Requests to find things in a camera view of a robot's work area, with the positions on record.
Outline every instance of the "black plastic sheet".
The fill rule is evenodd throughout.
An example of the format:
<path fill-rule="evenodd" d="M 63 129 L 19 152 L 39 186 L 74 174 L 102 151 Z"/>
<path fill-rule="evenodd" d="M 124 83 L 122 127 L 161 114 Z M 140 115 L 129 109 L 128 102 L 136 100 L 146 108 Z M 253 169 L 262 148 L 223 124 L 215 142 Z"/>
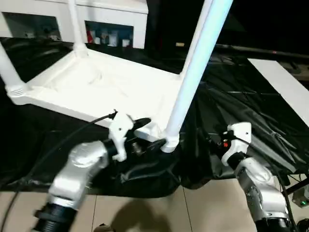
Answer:
<path fill-rule="evenodd" d="M 24 81 L 28 81 L 70 52 L 70 44 L 5 39 L 2 44 Z M 91 49 L 129 59 L 166 71 L 179 73 L 183 59 L 160 60 L 140 49 L 90 45 Z M 210 62 L 198 87 L 174 153 L 159 150 L 140 157 L 129 152 L 128 159 L 113 163 L 94 179 L 94 194 L 128 197 L 162 197 L 179 184 L 196 189 L 211 179 L 233 178 L 224 167 L 209 140 L 231 123 L 249 121 L 253 126 L 252 145 L 268 155 L 285 173 L 307 172 L 309 129 L 246 59 Z M 0 87 L 2 160 L 0 189 L 12 190 L 33 164 L 84 121 L 34 105 L 17 106 Z M 107 138 L 108 131 L 97 125 L 65 144 L 32 176 L 26 190 L 46 191 L 63 167 L 74 145 Z M 248 154 L 260 159 L 252 149 Z"/>

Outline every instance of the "floor tile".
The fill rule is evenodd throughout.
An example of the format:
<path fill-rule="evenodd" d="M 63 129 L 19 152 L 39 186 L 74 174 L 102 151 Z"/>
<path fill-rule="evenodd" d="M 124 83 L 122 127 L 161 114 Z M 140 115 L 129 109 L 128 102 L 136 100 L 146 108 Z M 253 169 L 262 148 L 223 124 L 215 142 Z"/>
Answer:
<path fill-rule="evenodd" d="M 93 227 L 101 223 L 117 232 L 191 231 L 182 187 L 157 199 L 98 196 Z"/>
<path fill-rule="evenodd" d="M 0 217 L 2 218 L 7 203 L 13 193 L 0 192 Z M 41 209 L 45 204 L 46 194 L 36 192 L 22 193 L 7 221 L 6 232 L 30 231 L 36 222 L 33 216 L 35 210 Z M 87 196 L 86 200 L 72 226 L 72 232 L 91 232 L 95 206 L 95 196 Z"/>
<path fill-rule="evenodd" d="M 212 180 L 185 189 L 193 232 L 255 232 L 245 195 L 236 179 Z"/>

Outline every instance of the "black cable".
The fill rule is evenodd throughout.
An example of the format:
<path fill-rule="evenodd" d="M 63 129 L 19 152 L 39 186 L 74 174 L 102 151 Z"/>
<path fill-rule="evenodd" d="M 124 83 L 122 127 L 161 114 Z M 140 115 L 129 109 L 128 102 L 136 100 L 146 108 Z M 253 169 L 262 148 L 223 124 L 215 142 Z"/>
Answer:
<path fill-rule="evenodd" d="M 289 177 L 291 177 L 292 179 L 296 180 L 298 183 L 300 182 L 299 180 L 297 180 L 296 178 L 294 178 L 293 176 L 289 175 Z"/>
<path fill-rule="evenodd" d="M 298 228 L 297 228 L 297 225 L 295 223 L 294 217 L 293 217 L 293 213 L 292 213 L 292 209 L 291 209 L 291 204 L 290 204 L 290 200 L 289 200 L 289 197 L 288 197 L 288 193 L 287 193 L 286 188 L 285 188 L 285 186 L 283 184 L 283 180 L 282 180 L 281 176 L 279 175 L 279 172 L 276 169 L 276 167 L 274 166 L 274 164 L 270 161 L 270 159 L 266 155 L 264 155 L 262 152 L 260 152 L 254 146 L 252 146 L 251 143 L 249 143 L 249 142 L 247 142 L 247 141 L 245 141 L 245 140 L 243 140 L 241 138 L 238 138 L 238 137 L 236 137 L 234 135 L 233 135 L 232 138 L 240 140 L 240 141 L 246 143 L 247 145 L 249 145 L 253 150 L 255 150 L 258 154 L 260 154 L 262 156 L 262 158 L 270 165 L 271 169 L 275 172 L 275 174 L 276 174 L 276 176 L 278 178 L 279 184 L 281 185 L 282 190 L 283 190 L 283 196 L 284 196 L 285 201 L 286 201 L 286 208 L 288 210 L 288 215 L 289 215 L 290 221 L 292 223 L 292 226 L 294 227 L 294 230 L 296 232 L 299 232 Z"/>
<path fill-rule="evenodd" d="M 85 128 L 89 127 L 90 125 L 99 122 L 101 120 L 104 120 L 106 118 L 114 118 L 114 116 L 116 115 L 117 112 L 112 113 L 110 115 L 106 115 L 100 118 L 97 118 L 91 122 L 88 122 L 87 124 L 83 125 L 82 127 L 78 128 L 77 130 L 73 131 L 71 134 L 69 134 L 67 137 L 65 137 L 63 140 L 61 140 L 58 144 L 56 144 L 52 149 L 50 149 L 30 170 L 30 172 L 21 179 L 21 182 L 19 184 L 19 186 L 17 187 L 17 189 L 15 190 L 15 194 L 12 197 L 8 207 L 6 208 L 5 214 L 3 216 L 2 219 L 2 225 L 1 225 L 1 230 L 0 232 L 4 232 L 4 228 L 6 225 L 6 221 L 9 217 L 10 211 L 13 208 L 13 205 L 19 195 L 19 193 L 23 190 L 23 188 L 25 187 L 25 185 L 27 184 L 27 182 L 29 181 L 29 179 L 31 178 L 31 176 L 34 174 L 34 172 L 36 171 L 36 169 L 50 156 L 52 155 L 55 151 L 57 151 L 59 148 L 61 148 L 62 145 L 64 145 L 64 143 L 66 143 L 68 140 L 70 140 L 73 136 L 75 136 L 76 134 L 78 134 L 79 132 L 81 132 L 82 130 L 84 130 Z"/>

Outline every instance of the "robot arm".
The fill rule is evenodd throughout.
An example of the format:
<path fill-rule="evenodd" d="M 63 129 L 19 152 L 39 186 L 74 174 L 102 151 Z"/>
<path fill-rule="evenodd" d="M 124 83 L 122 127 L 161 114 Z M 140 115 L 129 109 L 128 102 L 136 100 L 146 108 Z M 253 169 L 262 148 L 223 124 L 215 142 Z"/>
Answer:
<path fill-rule="evenodd" d="M 111 160 L 126 158 L 125 135 L 135 127 L 126 115 L 118 115 L 115 119 L 110 126 L 109 140 L 83 143 L 70 152 L 67 164 L 49 189 L 47 204 L 35 214 L 39 220 L 33 231 L 68 232 L 93 177 Z M 257 231 L 292 231 L 286 201 L 275 187 L 274 176 L 256 159 L 246 155 L 251 142 L 251 124 L 229 126 L 222 141 L 218 155 L 223 154 L 222 163 L 234 170 Z"/>
<path fill-rule="evenodd" d="M 228 126 L 228 131 L 223 134 L 222 147 L 225 153 L 221 157 L 222 163 L 234 170 L 246 195 L 248 208 L 258 232 L 292 231 L 289 227 L 286 201 L 275 187 L 274 176 L 255 158 L 246 155 L 250 142 L 250 123 L 242 122 Z"/>
<path fill-rule="evenodd" d="M 109 139 L 82 143 L 73 148 L 63 169 L 48 190 L 46 205 L 35 213 L 34 232 L 68 232 L 94 176 L 111 160 L 126 159 L 125 141 L 132 119 L 117 113 L 109 127 Z"/>

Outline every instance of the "white cabinet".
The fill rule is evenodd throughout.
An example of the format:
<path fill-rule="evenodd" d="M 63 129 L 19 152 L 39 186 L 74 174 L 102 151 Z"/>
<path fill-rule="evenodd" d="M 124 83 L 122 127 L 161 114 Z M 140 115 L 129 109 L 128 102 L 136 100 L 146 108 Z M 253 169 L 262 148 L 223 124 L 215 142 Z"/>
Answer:
<path fill-rule="evenodd" d="M 73 42 L 72 24 L 66 2 L 66 0 L 2 0 L 0 36 L 14 36 L 12 33 L 14 29 L 7 23 L 5 13 L 45 15 L 56 18 L 63 41 Z M 85 43 L 87 42 L 85 22 L 93 21 L 133 27 L 133 47 L 144 48 L 148 16 L 146 0 L 76 0 L 76 3 Z"/>

